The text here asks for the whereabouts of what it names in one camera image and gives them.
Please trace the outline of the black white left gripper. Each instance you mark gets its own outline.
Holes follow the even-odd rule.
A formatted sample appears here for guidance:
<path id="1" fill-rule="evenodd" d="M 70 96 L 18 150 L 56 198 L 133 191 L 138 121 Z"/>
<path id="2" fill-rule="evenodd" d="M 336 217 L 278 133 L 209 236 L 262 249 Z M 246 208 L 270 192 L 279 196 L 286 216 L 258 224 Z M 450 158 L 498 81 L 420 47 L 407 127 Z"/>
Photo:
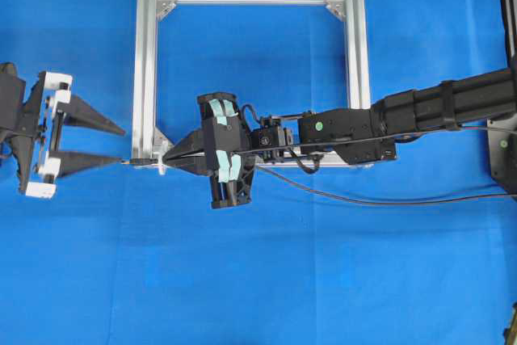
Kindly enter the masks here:
<path id="1" fill-rule="evenodd" d="M 15 160 L 18 166 L 19 193 L 24 196 L 49 198 L 52 193 L 51 183 L 30 182 L 35 147 L 38 142 L 44 143 L 44 133 L 47 129 L 46 119 L 41 118 L 44 91 L 69 92 L 72 83 L 73 77 L 69 74 L 43 71 L 38 75 L 38 81 L 31 88 L 29 97 L 22 103 L 19 121 L 15 126 Z M 70 101 L 64 104 L 64 113 L 65 125 L 94 129 L 118 136 L 125 135 L 125 131 L 120 126 L 76 95 L 71 95 Z M 121 162 L 121 158 L 117 157 L 74 151 L 57 151 L 56 158 L 60 160 L 58 178 Z"/>

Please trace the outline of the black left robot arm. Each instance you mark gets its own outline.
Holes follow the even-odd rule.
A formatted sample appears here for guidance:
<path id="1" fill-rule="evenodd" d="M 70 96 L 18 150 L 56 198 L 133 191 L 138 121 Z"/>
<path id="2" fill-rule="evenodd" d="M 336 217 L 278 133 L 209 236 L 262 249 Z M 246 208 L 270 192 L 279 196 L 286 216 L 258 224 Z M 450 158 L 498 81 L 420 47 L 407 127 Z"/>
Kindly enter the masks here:
<path id="1" fill-rule="evenodd" d="M 26 82 L 11 62 L 1 64 L 1 159 L 17 162 L 19 193 L 51 199 L 57 180 L 121 159 L 60 149 L 65 126 L 123 136 L 125 131 L 71 91 L 73 77 L 42 71 L 24 99 Z"/>

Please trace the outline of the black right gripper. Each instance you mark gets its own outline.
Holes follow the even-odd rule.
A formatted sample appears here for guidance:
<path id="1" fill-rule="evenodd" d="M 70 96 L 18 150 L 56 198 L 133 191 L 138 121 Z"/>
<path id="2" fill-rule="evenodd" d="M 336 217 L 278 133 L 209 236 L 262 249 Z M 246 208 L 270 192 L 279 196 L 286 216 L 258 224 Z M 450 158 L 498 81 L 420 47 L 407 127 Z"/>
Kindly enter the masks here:
<path id="1" fill-rule="evenodd" d="M 201 129 L 190 132 L 164 155 L 166 165 L 193 175 L 210 177 L 211 206 L 237 207 L 251 202 L 255 157 L 249 128 L 235 95 L 215 92 L 197 97 Z M 204 156 L 191 155 L 204 152 Z"/>

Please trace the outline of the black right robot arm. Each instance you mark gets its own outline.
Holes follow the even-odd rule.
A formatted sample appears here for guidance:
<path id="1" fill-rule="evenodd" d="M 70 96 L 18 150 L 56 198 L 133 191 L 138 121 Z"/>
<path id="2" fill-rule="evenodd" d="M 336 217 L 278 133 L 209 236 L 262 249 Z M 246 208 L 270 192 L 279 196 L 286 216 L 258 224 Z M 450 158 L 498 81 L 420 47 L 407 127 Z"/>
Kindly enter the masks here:
<path id="1" fill-rule="evenodd" d="M 367 109 L 336 108 L 289 116 L 263 116 L 251 128 L 231 93 L 197 98 L 201 126 L 162 157 L 164 165 L 208 177 L 213 208 L 251 202 L 257 161 L 294 161 L 306 174 L 316 173 L 334 151 L 348 165 L 392 161 L 398 143 L 440 130 L 516 112 L 515 67 L 424 90 L 389 95 Z"/>

